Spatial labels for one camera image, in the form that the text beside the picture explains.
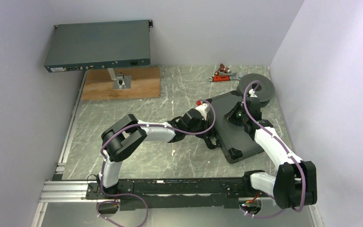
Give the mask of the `black poker set case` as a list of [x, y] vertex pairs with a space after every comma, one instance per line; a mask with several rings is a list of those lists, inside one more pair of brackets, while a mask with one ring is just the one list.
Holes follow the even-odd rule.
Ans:
[[263, 152], [262, 147], [244, 131], [243, 126], [236, 126], [225, 119], [225, 114], [231, 111], [237, 102], [243, 101], [242, 96], [231, 91], [208, 98], [207, 101], [211, 103], [216, 114], [213, 135], [228, 163], [237, 163]]

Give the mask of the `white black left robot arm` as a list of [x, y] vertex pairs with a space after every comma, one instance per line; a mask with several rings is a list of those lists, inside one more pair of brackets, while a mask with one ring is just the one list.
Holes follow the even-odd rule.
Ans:
[[148, 141], [175, 143], [187, 135], [206, 137], [215, 126], [215, 119], [209, 120], [206, 110], [190, 109], [183, 116], [164, 123], [151, 123], [138, 120], [128, 114], [104, 131], [101, 135], [101, 155], [104, 158], [99, 173], [98, 192], [106, 199], [117, 192], [119, 174], [124, 160]]

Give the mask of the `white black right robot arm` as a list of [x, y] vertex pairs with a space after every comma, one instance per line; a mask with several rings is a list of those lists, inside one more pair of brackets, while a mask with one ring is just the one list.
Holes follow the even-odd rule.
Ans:
[[311, 161], [297, 156], [278, 136], [270, 121], [262, 118], [259, 99], [251, 96], [238, 101], [225, 114], [225, 120], [244, 128], [252, 141], [258, 144], [277, 167], [276, 176], [264, 171], [246, 172], [242, 192], [253, 196], [257, 192], [270, 195], [279, 208], [296, 211], [317, 202], [317, 170]]

